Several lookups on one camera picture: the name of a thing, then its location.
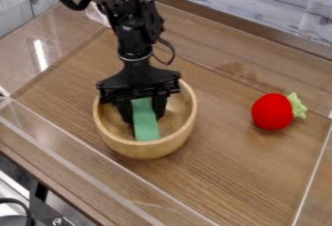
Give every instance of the strawberry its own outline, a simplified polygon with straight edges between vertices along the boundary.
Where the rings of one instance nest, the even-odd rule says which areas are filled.
[[[252,116],[256,125],[267,130],[288,127],[295,119],[307,118],[308,108],[302,104],[296,93],[288,97],[272,93],[266,95],[254,105]]]

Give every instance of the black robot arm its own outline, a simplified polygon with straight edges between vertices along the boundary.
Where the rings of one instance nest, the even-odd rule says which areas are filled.
[[[160,41],[164,31],[164,18],[156,9],[154,0],[61,0],[71,10],[85,10],[92,1],[97,2],[101,12],[108,16],[113,31],[118,37],[118,56],[125,63],[124,70],[98,83],[104,103],[117,105],[126,122],[133,123],[133,99],[152,97],[157,117],[166,110],[168,98],[181,91],[181,73],[154,68],[149,59],[153,45]]]

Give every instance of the wooden bowl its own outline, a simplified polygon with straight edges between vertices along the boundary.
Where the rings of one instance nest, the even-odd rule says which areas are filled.
[[[191,86],[181,81],[183,92],[169,98],[166,114],[158,125],[162,138],[137,142],[134,129],[112,104],[94,104],[94,119],[104,141],[118,153],[136,159],[154,159],[175,152],[188,140],[197,116],[197,99]]]

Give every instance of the green object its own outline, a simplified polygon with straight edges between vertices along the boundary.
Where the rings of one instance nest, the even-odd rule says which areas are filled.
[[[152,98],[132,100],[134,131],[138,142],[161,139],[158,121],[152,107]]]
[[[295,117],[307,119],[308,108],[303,105],[302,100],[295,92],[288,96],[288,100],[294,107]]]

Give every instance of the bowl rim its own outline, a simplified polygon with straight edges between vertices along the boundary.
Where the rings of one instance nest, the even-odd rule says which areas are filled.
[[[187,129],[191,127],[191,125],[195,122],[195,120],[196,120],[197,108],[199,108],[197,98],[196,98],[196,94],[193,92],[192,87],[189,86],[189,84],[184,80],[181,80],[181,86],[187,88],[187,91],[188,91],[188,94],[189,94],[189,97],[191,97],[191,100],[192,100],[192,111],[191,111],[191,115],[189,115],[189,118],[187,120],[187,123],[180,128],[180,130],[177,130],[172,135],[169,135],[169,136],[166,136],[166,137],[164,137],[164,138],[161,138],[158,140],[154,140],[154,141],[137,142],[137,141],[130,141],[130,140],[126,140],[124,138],[120,138],[118,136],[112,134],[110,131],[106,130],[105,125],[102,123],[102,119],[100,117],[101,97],[98,97],[96,99],[96,102],[94,102],[94,120],[96,120],[96,123],[97,123],[97,125],[100,127],[100,130],[102,130],[102,133],[109,138],[114,139],[118,143],[121,143],[124,145],[161,145],[165,142],[173,140],[175,138],[180,137],[184,134],[184,132],[187,131]]]

